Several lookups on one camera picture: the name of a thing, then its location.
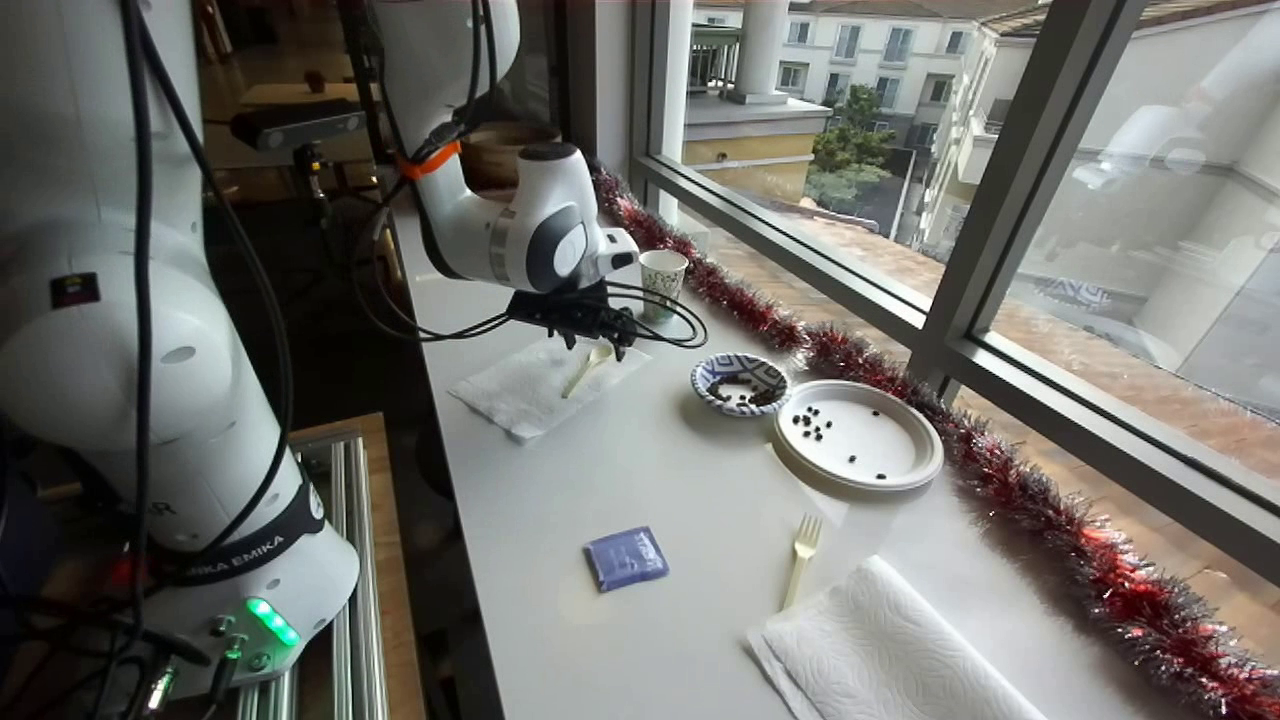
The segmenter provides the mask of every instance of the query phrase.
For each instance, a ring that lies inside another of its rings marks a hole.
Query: metal frame
[[[1143,0],[1056,0],[1049,10],[1024,86],[1010,107],[1010,124],[928,312],[893,293],[893,286],[861,276],[768,226],[753,200],[655,157],[670,132],[659,127],[664,107],[655,107],[670,67],[664,0],[637,0],[634,116],[639,116],[639,124],[634,127],[634,167],[647,204],[655,204],[659,191],[673,191],[692,213],[726,226],[737,241],[908,343],[908,374],[921,387],[954,395],[965,386],[988,395],[1152,509],[1220,544],[1251,573],[1280,580],[1280,505],[1272,492],[1258,492],[1247,472],[1216,470],[1216,452],[1190,449],[1158,422],[1143,422],[1106,393],[1087,393],[1082,379],[1068,379],[1068,374],[1045,367],[1045,359],[988,337],[1035,226],[1068,171],[1078,139],[1083,137],[1091,107],[1141,25],[1141,13]]]

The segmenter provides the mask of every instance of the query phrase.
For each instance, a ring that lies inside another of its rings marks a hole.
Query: bowl
[[[788,374],[763,357],[708,357],[692,367],[692,393],[726,416],[768,416],[788,387]]]

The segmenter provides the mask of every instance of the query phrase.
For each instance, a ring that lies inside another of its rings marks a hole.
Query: small white cup
[[[655,250],[655,254],[639,254],[639,288],[643,288],[643,312],[639,321],[643,324],[670,324],[673,321],[673,307],[654,301],[655,298],[670,298],[670,301],[679,301],[679,288],[683,288],[683,271],[689,271],[689,255],[679,254],[670,254],[670,250]]]

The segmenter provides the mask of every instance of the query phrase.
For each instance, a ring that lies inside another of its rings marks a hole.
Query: white cloth
[[[451,395],[528,443],[647,366],[647,357],[637,350],[629,350],[626,359],[609,353],[609,359],[589,367],[564,395],[592,350],[597,339],[582,339],[571,353],[564,339],[537,339],[516,357],[468,376],[451,387]]]
[[[799,720],[1042,718],[882,558],[757,623],[747,647]]]

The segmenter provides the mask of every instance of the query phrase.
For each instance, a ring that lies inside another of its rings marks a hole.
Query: white plate
[[[821,479],[867,492],[923,489],[945,470],[945,443],[918,407],[851,379],[791,386],[775,442]]]

